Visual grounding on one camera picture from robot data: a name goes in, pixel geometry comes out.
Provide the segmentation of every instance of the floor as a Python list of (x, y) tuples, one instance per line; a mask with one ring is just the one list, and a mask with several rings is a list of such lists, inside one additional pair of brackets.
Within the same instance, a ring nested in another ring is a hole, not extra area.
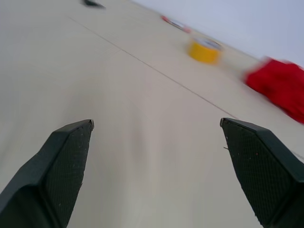
[(0, 3), (0, 191), (49, 134), (93, 118), (69, 228), (261, 227), (235, 177), (221, 117), (271, 129), (304, 156), (304, 128), (219, 66), (187, 34), (127, 0)]

